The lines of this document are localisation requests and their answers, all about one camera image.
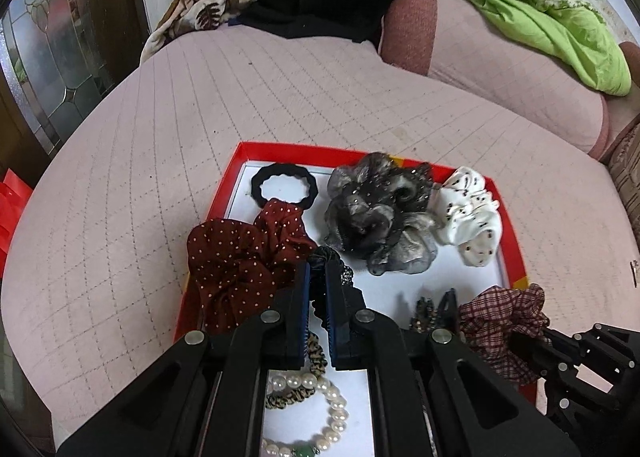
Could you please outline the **black claw hair clip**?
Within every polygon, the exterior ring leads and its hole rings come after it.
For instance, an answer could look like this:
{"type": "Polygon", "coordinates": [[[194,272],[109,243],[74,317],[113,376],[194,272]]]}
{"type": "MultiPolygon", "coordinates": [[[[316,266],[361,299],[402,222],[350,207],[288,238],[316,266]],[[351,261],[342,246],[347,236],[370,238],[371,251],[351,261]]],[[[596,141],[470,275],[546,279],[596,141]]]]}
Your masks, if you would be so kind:
{"type": "Polygon", "coordinates": [[[449,289],[438,304],[431,298],[424,297],[416,302],[409,330],[414,333],[431,333],[436,329],[446,329],[450,333],[457,333],[459,330],[458,300],[454,288],[449,289]]]}

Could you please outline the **red plaid scrunchie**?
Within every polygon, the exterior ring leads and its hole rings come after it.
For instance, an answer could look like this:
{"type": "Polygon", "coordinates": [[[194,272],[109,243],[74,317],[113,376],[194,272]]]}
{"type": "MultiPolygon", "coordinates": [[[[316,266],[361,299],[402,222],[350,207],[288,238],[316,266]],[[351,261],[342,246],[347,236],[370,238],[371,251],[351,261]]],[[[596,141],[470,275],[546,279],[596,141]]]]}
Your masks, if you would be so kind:
{"type": "Polygon", "coordinates": [[[531,284],[524,290],[490,287],[458,308],[459,329],[466,345],[499,376],[514,385],[531,385],[537,373],[509,350],[512,333],[542,339],[550,325],[544,308],[544,289],[531,284]]]}

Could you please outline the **red polka dot scrunchie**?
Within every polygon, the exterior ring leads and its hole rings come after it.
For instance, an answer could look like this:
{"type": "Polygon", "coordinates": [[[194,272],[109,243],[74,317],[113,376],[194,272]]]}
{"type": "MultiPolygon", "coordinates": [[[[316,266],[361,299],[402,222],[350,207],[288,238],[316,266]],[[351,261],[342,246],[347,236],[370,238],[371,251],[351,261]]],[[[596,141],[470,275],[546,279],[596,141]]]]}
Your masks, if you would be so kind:
{"type": "Polygon", "coordinates": [[[253,223],[214,218],[192,229],[186,252],[206,333],[230,333],[269,309],[278,292],[295,287],[299,264],[317,249],[303,213],[273,198],[253,223]]]}

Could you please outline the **white dotted scrunchie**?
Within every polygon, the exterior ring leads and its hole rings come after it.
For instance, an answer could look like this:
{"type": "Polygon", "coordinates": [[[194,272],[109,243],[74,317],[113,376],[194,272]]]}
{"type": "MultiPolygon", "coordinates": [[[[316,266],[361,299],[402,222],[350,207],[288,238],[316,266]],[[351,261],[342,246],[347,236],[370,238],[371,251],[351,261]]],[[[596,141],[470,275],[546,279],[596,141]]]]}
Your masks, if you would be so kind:
{"type": "Polygon", "coordinates": [[[499,208],[485,177],[460,166],[431,198],[435,238],[441,245],[455,247],[465,265],[484,267],[497,255],[502,237],[499,208]]]}

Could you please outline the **black sheer dotted scrunchie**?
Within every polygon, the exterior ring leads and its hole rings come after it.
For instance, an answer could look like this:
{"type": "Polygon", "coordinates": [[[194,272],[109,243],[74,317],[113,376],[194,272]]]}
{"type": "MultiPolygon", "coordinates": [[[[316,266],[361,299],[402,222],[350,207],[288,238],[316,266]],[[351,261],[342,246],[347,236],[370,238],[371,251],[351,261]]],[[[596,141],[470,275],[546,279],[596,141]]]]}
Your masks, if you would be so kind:
{"type": "Polygon", "coordinates": [[[424,273],[437,257],[437,217],[428,209],[432,166],[398,165],[372,152],[334,169],[326,191],[326,244],[365,261],[373,276],[424,273]]]}

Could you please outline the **black metal hair clip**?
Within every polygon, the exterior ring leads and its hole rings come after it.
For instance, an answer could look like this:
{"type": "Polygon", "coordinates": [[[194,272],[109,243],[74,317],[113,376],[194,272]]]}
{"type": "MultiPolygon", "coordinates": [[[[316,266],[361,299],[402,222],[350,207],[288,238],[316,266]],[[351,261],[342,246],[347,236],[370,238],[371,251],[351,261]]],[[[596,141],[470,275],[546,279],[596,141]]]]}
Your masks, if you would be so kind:
{"type": "Polygon", "coordinates": [[[639,287],[639,269],[640,269],[640,263],[638,260],[632,260],[629,263],[630,269],[631,269],[631,274],[632,274],[632,281],[634,282],[634,287],[638,288],[639,287]]]}

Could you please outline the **red box with white interior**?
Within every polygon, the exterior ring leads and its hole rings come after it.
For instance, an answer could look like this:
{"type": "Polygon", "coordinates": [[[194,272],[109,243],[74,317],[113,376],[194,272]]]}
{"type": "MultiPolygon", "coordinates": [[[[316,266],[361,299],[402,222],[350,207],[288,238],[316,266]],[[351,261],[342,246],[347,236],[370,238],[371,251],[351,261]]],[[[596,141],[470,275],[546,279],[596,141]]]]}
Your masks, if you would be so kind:
{"type": "MultiPolygon", "coordinates": [[[[329,206],[326,183],[333,169],[339,165],[356,164],[365,153],[361,151],[338,149],[331,147],[241,142],[236,146],[231,160],[215,192],[210,204],[206,220],[211,218],[232,218],[246,223],[253,223],[259,208],[250,195],[250,179],[260,168],[273,163],[293,163],[306,168],[316,179],[319,195],[310,209],[303,215],[307,235],[318,245],[324,243],[326,224],[323,215],[329,206]]],[[[355,272],[354,283],[360,288],[363,300],[371,309],[392,318],[401,328],[409,327],[413,315],[414,302],[420,297],[431,297],[434,302],[442,299],[450,288],[457,290],[458,301],[472,301],[487,288],[499,286],[511,289],[526,289],[529,281],[526,275],[523,257],[514,229],[506,212],[506,205],[499,194],[493,180],[485,176],[488,189],[500,202],[499,213],[502,220],[503,233],[497,255],[484,267],[472,267],[463,263],[458,250],[452,246],[439,246],[438,255],[426,272],[419,275],[401,273],[385,273],[383,276],[371,275],[362,260],[347,253],[340,253],[346,265],[355,272]]],[[[305,183],[298,180],[285,180],[284,176],[276,176],[275,182],[265,183],[266,197],[277,197],[282,200],[303,197],[305,183]]],[[[178,314],[175,341],[188,331],[201,328],[200,298],[191,281],[186,283],[182,303],[178,314]]],[[[347,410],[352,416],[347,420],[347,430],[340,443],[324,455],[327,456],[382,456],[378,451],[374,438],[374,421],[372,403],[369,397],[367,373],[364,370],[337,371],[329,369],[329,378],[346,393],[349,400],[347,410]]],[[[291,414],[268,414],[264,417],[265,437],[276,439],[286,444],[300,435],[301,440],[308,440],[316,432],[321,421],[320,399],[311,399],[310,406],[294,407],[291,414]],[[294,425],[297,416],[306,414],[306,425],[294,425]]]]}

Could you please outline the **striped beige cushion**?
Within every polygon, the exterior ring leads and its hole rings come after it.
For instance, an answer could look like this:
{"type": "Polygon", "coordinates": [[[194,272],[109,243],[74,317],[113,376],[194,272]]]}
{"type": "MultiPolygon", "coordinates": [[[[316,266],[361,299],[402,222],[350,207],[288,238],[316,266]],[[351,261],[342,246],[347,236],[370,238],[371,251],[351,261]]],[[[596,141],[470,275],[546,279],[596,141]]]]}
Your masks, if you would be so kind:
{"type": "Polygon", "coordinates": [[[608,172],[626,210],[634,237],[640,233],[640,124],[637,124],[613,151],[608,172]]]}

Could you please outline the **red bag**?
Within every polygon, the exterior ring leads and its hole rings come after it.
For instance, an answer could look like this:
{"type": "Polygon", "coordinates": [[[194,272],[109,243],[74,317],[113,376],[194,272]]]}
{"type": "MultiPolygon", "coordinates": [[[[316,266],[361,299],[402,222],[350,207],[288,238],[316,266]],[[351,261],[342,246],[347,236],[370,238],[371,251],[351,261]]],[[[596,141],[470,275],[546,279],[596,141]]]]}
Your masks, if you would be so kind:
{"type": "Polygon", "coordinates": [[[12,170],[6,171],[0,183],[0,276],[6,267],[12,237],[32,188],[24,183],[12,170]]]}

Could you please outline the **pink quilted bolster pillow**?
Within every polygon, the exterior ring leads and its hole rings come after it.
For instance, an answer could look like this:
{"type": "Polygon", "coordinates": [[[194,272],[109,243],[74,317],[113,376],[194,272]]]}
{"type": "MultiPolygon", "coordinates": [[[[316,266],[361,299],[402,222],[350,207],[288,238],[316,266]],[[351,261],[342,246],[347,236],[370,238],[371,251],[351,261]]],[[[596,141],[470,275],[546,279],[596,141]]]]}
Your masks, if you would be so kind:
{"type": "Polygon", "coordinates": [[[467,0],[393,1],[378,53],[387,64],[509,109],[594,159],[604,154],[604,97],[559,59],[507,39],[467,0]]]}

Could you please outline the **stained glass door panel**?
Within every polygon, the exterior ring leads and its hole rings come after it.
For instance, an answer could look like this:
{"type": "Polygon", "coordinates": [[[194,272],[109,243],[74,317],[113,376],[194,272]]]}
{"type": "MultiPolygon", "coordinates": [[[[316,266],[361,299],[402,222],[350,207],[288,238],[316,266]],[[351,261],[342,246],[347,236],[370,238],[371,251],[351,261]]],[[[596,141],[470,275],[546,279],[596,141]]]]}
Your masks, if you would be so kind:
{"type": "Polygon", "coordinates": [[[1,16],[1,66],[50,157],[114,87],[89,0],[11,0],[1,16]]]}

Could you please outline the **lime green blanket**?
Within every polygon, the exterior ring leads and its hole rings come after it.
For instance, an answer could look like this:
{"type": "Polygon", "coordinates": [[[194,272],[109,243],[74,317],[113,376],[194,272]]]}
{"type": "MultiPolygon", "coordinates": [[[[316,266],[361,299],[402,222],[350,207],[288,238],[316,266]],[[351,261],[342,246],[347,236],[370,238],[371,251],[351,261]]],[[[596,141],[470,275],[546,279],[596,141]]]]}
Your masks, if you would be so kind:
{"type": "Polygon", "coordinates": [[[585,86],[613,96],[631,90],[623,51],[585,0],[467,0],[508,39],[561,59],[585,86]]]}

